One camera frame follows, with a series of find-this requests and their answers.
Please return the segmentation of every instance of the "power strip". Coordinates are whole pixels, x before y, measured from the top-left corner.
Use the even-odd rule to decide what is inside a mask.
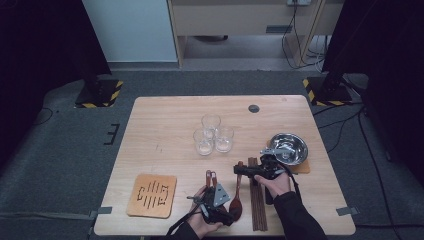
[[[311,5],[311,0],[287,0],[288,6],[308,6]]]

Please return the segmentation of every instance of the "stainless steel bowl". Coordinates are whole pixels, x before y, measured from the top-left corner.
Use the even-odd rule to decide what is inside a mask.
[[[305,141],[291,133],[279,133],[271,141],[271,149],[282,149],[283,153],[275,154],[278,161],[286,165],[301,164],[308,157]]]

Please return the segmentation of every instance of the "hazard tape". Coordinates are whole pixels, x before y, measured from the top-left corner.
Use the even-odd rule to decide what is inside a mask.
[[[315,98],[314,91],[312,90],[308,79],[303,79],[303,86],[305,87],[309,101],[313,106],[341,106],[352,104],[351,101],[318,101]]]
[[[111,107],[115,103],[116,98],[118,97],[119,92],[121,91],[121,86],[122,86],[123,83],[124,83],[123,81],[118,81],[116,83],[115,90],[112,93],[112,95],[110,96],[110,100],[108,102],[104,102],[104,103],[86,102],[86,103],[75,104],[75,107],[76,108]]]

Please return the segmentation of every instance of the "white wall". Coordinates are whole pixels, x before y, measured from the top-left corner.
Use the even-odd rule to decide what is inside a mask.
[[[177,62],[166,0],[83,0],[108,62]]]

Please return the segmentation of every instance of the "chopsticks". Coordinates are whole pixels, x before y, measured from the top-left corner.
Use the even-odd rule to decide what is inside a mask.
[[[257,158],[249,158],[248,166],[258,165]],[[252,222],[253,222],[253,231],[267,231],[268,225],[266,222],[265,215],[265,203],[262,193],[262,186],[260,183],[256,182],[254,184],[254,179],[250,179],[250,201],[252,205]]]

